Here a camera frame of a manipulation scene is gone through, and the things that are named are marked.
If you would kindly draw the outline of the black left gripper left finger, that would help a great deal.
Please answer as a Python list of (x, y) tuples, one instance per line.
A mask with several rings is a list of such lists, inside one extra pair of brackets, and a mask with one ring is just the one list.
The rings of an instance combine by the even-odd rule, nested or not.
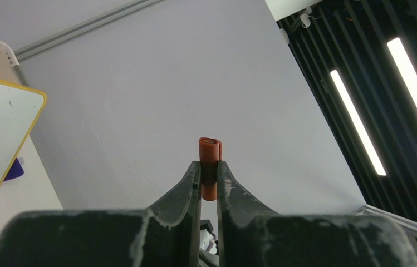
[(0, 233), (0, 266), (198, 266), (200, 163), (140, 210), (29, 211)]

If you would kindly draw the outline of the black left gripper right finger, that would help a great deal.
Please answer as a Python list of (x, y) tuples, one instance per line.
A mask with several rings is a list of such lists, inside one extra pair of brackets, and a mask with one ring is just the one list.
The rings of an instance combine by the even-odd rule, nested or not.
[(282, 215), (217, 166), (221, 266), (417, 266), (404, 230), (382, 216)]

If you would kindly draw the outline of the red marker cap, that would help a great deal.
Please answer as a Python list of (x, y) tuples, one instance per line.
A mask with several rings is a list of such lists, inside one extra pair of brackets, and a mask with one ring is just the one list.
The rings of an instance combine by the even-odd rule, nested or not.
[(222, 143), (217, 139), (199, 139), (199, 162), (201, 167), (202, 198), (205, 201), (217, 199), (217, 167), (222, 160)]

